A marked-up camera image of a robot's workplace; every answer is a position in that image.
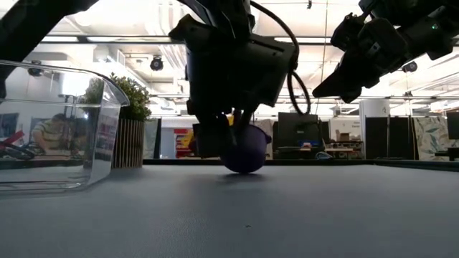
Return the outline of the black partition panel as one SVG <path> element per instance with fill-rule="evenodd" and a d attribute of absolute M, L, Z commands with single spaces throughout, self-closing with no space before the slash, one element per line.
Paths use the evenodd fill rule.
<path fill-rule="evenodd" d="M 413 118 L 365 118 L 366 159 L 416 160 L 417 141 Z"/>

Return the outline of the black computer monitor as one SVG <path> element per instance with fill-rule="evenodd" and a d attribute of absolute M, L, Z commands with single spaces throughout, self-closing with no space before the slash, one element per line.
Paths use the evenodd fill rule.
<path fill-rule="evenodd" d="M 317 115 L 278 113 L 278 151 L 282 159 L 313 160 L 322 146 Z"/>

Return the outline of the wood and black table frame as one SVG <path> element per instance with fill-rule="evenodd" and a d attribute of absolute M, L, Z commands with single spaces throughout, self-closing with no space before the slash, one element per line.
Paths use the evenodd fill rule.
<path fill-rule="evenodd" d="M 69 167 L 82 166 L 83 161 L 78 160 L 30 160 L 30 161 L 0 161 L 0 170 L 41 167 Z M 144 160 L 145 166 L 221 166 L 219 160 L 202 159 L 153 159 Z M 265 166 L 388 166 L 397 168 L 412 168 L 433 171 L 452 171 L 459 173 L 459 162 L 452 161 L 409 161 L 409 160 L 268 160 Z"/>

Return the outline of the red plastic object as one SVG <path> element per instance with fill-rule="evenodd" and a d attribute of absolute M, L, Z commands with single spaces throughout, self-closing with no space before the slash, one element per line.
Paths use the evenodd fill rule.
<path fill-rule="evenodd" d="M 9 138 L 0 141 L 0 150 L 5 149 L 6 144 L 13 144 L 24 137 L 24 132 L 22 130 L 15 132 Z"/>

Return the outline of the green plant in ribbed pot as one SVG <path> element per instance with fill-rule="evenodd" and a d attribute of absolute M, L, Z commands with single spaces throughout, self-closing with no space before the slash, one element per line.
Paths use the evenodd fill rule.
<path fill-rule="evenodd" d="M 112 72 L 91 79 L 82 97 L 89 122 L 89 149 L 112 168 L 138 168 L 143 162 L 145 123 L 151 94 L 133 78 Z"/>

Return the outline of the red and yellow sign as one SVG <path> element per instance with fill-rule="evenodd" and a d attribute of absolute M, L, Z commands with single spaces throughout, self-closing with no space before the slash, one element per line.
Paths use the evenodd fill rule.
<path fill-rule="evenodd" d="M 193 140 L 194 134 L 191 128 L 175 128 L 175 156 L 178 159 L 194 156 L 190 148 L 190 142 Z"/>

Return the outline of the clear plastic basket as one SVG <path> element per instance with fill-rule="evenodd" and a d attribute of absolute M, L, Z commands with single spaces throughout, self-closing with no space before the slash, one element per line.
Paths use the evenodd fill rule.
<path fill-rule="evenodd" d="M 0 196 L 105 178 L 129 103 L 97 72 L 0 60 Z"/>

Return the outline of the purple measuring cup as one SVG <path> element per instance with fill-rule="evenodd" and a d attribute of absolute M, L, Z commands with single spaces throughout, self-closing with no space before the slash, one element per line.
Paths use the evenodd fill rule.
<path fill-rule="evenodd" d="M 227 149 L 220 160 L 235 173 L 252 173 L 263 167 L 272 137 L 261 128 L 248 125 L 236 137 L 236 146 Z"/>

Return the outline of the black screen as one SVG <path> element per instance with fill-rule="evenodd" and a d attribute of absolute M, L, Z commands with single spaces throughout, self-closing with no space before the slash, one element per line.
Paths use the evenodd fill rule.
<path fill-rule="evenodd" d="M 449 139 L 459 140 L 459 112 L 448 112 L 446 117 Z"/>

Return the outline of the person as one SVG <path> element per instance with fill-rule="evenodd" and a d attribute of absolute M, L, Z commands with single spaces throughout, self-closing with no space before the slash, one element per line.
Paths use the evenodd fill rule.
<path fill-rule="evenodd" d="M 32 139 L 28 148 L 37 156 L 82 155 L 81 140 L 75 123 L 62 113 L 38 122 L 32 129 Z"/>

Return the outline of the floral patterned panel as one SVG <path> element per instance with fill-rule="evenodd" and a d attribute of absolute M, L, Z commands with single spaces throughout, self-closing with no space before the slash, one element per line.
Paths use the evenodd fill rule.
<path fill-rule="evenodd" d="M 447 161 L 446 156 L 436 153 L 450 146 L 447 121 L 444 117 L 414 118 L 417 151 L 420 161 Z"/>

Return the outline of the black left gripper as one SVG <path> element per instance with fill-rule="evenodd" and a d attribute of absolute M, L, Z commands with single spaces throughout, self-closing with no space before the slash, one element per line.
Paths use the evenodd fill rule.
<path fill-rule="evenodd" d="M 216 27 L 186 15 L 169 32 L 186 47 L 190 115 L 204 117 L 235 109 L 235 132 L 250 123 L 258 105 L 274 106 L 295 53 L 291 43 L 251 34 L 233 39 Z M 233 146 L 226 116 L 193 124 L 193 151 L 200 158 L 221 156 Z"/>

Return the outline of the black metal frame crossbar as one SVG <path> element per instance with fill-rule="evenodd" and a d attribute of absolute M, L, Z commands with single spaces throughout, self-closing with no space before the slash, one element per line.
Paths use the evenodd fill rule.
<path fill-rule="evenodd" d="M 268 37 L 279 42 L 289 42 L 288 37 Z M 299 45 L 320 46 L 331 45 L 330 37 L 297 37 Z M 90 35 L 51 35 L 45 36 L 42 44 L 183 44 L 168 36 L 90 36 Z M 453 38 L 453 46 L 459 47 L 459 38 Z"/>

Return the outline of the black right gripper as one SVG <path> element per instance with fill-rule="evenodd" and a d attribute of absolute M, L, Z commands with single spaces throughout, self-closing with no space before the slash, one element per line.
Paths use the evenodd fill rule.
<path fill-rule="evenodd" d="M 365 21 L 352 13 L 334 30 L 331 43 L 344 55 L 333 73 L 313 90 L 313 96 L 340 97 L 345 103 L 395 70 L 407 52 L 407 42 L 388 19 Z"/>

